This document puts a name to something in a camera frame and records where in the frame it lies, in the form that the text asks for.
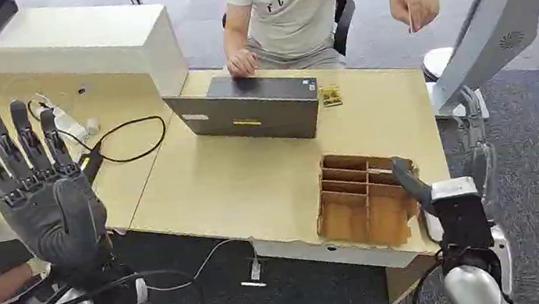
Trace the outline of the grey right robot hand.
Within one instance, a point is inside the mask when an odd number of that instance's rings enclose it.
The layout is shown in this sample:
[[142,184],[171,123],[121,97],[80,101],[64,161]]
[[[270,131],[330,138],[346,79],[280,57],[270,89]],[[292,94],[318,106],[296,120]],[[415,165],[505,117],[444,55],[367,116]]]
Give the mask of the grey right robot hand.
[[487,272],[501,267],[493,251],[494,239],[480,195],[472,178],[465,176],[433,184],[422,182],[411,172],[410,161],[391,159],[392,174],[398,183],[443,230],[440,239],[442,270],[474,266]]

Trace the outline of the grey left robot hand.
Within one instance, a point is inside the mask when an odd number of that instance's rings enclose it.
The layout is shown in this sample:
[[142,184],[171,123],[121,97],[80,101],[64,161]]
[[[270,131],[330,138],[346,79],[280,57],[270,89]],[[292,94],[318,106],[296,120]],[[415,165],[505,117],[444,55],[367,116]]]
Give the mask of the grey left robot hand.
[[59,135],[52,112],[41,114],[37,136],[26,104],[9,106],[17,141],[0,115],[0,215],[37,258],[67,284],[90,291],[109,281],[107,210]]

